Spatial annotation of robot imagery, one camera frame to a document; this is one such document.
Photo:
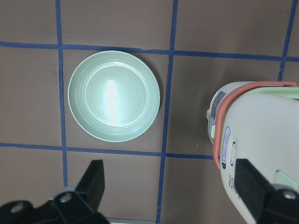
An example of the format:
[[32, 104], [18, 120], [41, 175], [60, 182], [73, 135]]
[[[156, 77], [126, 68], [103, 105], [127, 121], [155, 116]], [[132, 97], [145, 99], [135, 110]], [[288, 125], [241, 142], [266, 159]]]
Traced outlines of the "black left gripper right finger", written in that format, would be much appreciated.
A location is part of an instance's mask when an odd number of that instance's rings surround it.
[[252, 216], [260, 216], [275, 188], [247, 159], [235, 164], [235, 189]]

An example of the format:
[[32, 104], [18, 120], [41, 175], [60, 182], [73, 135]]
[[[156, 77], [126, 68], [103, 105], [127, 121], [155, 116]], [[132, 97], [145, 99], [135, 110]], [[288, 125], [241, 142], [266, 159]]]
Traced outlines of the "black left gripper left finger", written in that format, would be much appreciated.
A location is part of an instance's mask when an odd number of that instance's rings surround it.
[[103, 160], [92, 160], [75, 188], [83, 200], [97, 211], [104, 194]]

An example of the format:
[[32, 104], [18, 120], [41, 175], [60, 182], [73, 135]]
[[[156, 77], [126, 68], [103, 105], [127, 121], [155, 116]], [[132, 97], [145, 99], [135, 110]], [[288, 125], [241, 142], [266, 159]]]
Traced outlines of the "green plate near left arm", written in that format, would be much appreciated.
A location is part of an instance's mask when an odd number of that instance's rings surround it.
[[160, 99], [151, 69], [121, 51], [87, 57], [68, 85], [68, 105], [77, 124], [108, 142], [125, 142], [145, 133], [157, 117]]

